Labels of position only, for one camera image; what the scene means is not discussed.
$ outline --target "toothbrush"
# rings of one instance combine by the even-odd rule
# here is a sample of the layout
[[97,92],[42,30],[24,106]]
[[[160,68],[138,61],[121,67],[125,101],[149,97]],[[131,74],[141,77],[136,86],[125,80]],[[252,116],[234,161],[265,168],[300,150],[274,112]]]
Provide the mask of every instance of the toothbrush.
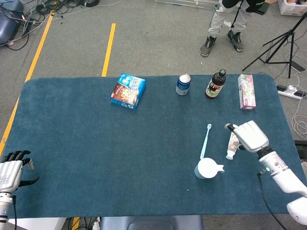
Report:
[[208,133],[209,133],[209,130],[211,129],[211,126],[212,126],[211,124],[208,124],[208,126],[207,126],[207,135],[206,135],[205,141],[204,141],[203,146],[202,146],[201,159],[203,159],[203,157],[205,155],[207,141],[208,141]]

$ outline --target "tissue box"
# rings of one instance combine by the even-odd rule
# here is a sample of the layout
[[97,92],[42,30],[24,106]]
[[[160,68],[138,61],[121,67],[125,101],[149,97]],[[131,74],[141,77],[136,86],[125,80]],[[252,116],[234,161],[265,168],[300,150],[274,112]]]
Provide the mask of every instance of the tissue box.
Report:
[[135,110],[145,87],[144,79],[122,73],[111,93],[110,100],[112,103]]
[[241,109],[256,108],[253,75],[241,74],[238,83]]

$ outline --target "bottle label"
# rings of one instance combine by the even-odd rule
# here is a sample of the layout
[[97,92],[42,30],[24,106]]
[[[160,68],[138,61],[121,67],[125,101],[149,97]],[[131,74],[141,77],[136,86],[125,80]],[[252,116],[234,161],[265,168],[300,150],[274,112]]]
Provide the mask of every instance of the bottle label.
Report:
[[206,94],[209,97],[216,97],[220,90],[222,89],[223,85],[215,85],[212,80],[210,80],[208,87],[206,89]]

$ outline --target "brown glass bottle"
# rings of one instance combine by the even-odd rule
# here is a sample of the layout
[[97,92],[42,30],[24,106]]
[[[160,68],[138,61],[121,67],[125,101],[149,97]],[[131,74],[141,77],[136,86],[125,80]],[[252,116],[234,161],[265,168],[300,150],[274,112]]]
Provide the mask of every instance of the brown glass bottle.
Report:
[[219,92],[221,91],[225,81],[226,81],[226,70],[221,69],[218,73],[215,73],[212,76],[205,90],[205,96],[209,99],[216,98]]

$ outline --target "person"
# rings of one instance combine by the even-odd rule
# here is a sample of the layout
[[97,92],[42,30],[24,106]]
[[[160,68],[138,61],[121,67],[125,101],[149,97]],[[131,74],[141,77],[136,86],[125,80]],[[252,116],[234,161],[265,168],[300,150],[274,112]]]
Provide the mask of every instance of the person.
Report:
[[[219,0],[215,6],[208,36],[205,44],[201,47],[201,55],[207,57],[216,41],[216,37],[227,17],[227,14],[234,10],[234,7],[240,0]],[[241,40],[241,33],[246,29],[246,25],[253,15],[264,3],[264,0],[242,0],[241,5],[236,13],[234,22],[228,32],[228,39],[236,51],[242,52],[244,45]]]

